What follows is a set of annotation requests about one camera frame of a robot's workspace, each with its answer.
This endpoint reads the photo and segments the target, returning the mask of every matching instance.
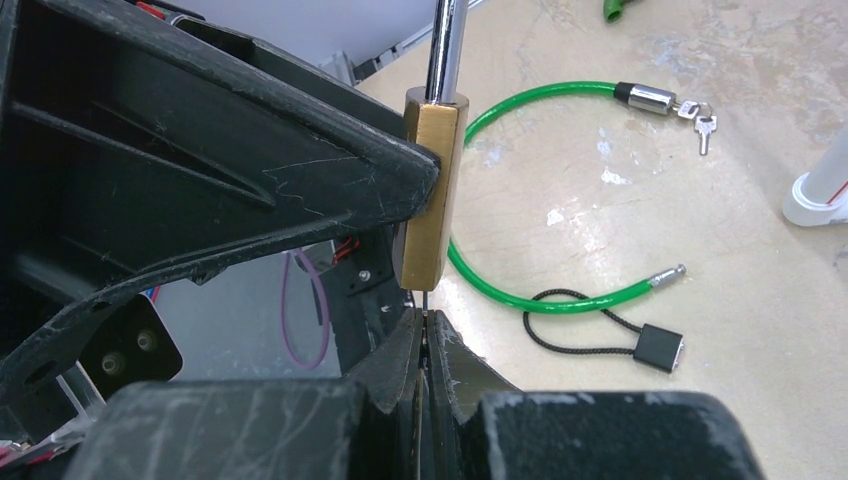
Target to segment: black plastic frame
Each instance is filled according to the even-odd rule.
[[[137,292],[426,205],[438,162],[399,115],[241,38],[236,58],[120,0],[0,0],[0,406]]]

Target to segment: green object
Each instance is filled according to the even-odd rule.
[[[624,13],[624,0],[604,0],[604,18],[612,23]]]
[[[612,98],[614,91],[614,83],[564,82],[521,92],[498,103],[474,119],[465,130],[465,145],[468,146],[475,135],[495,120],[507,112],[528,103],[559,95],[601,95]],[[483,295],[509,307],[533,313],[583,313],[601,310],[632,300],[648,293],[654,288],[649,282],[649,279],[646,278],[627,288],[601,297],[572,302],[540,302],[511,295],[487,283],[465,262],[459,253],[459,248],[457,248],[454,239],[451,239],[450,246],[448,247],[448,258],[453,263],[453,266],[456,267],[459,274]]]

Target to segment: silver key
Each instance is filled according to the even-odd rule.
[[[675,105],[674,110],[677,111],[678,117],[693,120],[701,111],[701,104],[692,100],[686,100],[680,105]]]
[[[718,130],[718,122],[716,122],[715,115],[710,117],[698,115],[695,117],[695,132],[699,137],[701,137],[701,144],[698,153],[702,156],[709,153],[710,135],[712,135],[716,130]]]

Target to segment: screw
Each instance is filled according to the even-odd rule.
[[[153,335],[153,332],[150,330],[142,330],[139,332],[135,341],[138,344],[138,348],[145,352],[152,352],[153,350],[156,350],[156,335]]]
[[[124,370],[124,356],[118,352],[107,353],[100,361],[100,368],[106,375],[114,377]]]

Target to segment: white pvc fitting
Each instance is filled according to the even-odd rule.
[[[848,223],[848,125],[819,163],[792,185],[783,215],[802,227]]]

